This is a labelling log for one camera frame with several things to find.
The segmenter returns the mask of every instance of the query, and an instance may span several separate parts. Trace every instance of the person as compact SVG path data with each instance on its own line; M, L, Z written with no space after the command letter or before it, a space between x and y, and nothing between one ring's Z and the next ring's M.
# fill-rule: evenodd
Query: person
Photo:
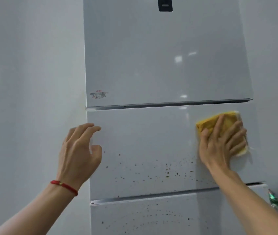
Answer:
M245 147L246 142L236 144L246 134L243 123L237 121L223 135L220 135L224 115L221 115L210 134L201 132L199 155L208 168L220 190L233 208L247 234L278 234L278 213L255 194L230 169L230 159ZM87 123L69 130L59 154L56 179L75 190L89 179L101 163L102 148L92 146L92 135L101 127ZM0 235L42 235L46 234L75 193L62 186L49 184L34 201L0 226Z

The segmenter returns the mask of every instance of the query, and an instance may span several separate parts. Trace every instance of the warning label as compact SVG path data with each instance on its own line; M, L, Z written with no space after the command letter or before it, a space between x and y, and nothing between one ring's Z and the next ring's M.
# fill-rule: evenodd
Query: warning label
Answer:
M108 94L107 91L96 90L93 93L90 93L93 99L103 99Z

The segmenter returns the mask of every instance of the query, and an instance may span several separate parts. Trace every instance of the refrigerator door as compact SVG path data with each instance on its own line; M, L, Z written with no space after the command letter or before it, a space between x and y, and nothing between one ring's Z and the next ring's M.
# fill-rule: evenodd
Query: refrigerator door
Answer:
M265 180L253 102L96 110L88 121L102 126L93 136L102 163L90 178L91 199L158 194L217 187L198 159L196 122L237 110L247 128L248 154L231 168L245 183Z
M250 188L269 202L266 185ZM93 203L92 235L246 234L218 189L159 198Z
M84 0L88 107L253 98L238 0Z

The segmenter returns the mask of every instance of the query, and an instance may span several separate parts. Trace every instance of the red bracelet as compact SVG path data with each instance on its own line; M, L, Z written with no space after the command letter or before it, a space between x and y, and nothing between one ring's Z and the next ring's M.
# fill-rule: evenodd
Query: red bracelet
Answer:
M60 181L58 181L58 180L53 180L53 181L51 181L50 183L53 184L53 185L62 186L62 187L64 187L64 188L70 190L72 193L75 194L75 196L78 195L78 191L77 191L77 190L75 190L73 187L71 187L71 186L69 186L69 185L67 185L67 184L65 184L65 183L62 183L62 182L60 182Z

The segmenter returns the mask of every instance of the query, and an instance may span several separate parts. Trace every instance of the white wall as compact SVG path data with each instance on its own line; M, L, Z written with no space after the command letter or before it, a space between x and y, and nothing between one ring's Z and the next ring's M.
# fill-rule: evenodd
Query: white wall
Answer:
M268 184L277 191L278 0L240 1ZM0 224L55 178L67 130L86 121L82 22L82 0L0 0ZM88 234L87 187L50 234Z
M0 0L0 224L55 179L85 122L82 0ZM89 233L87 187L50 234Z
M278 192L278 0L240 0L267 183Z

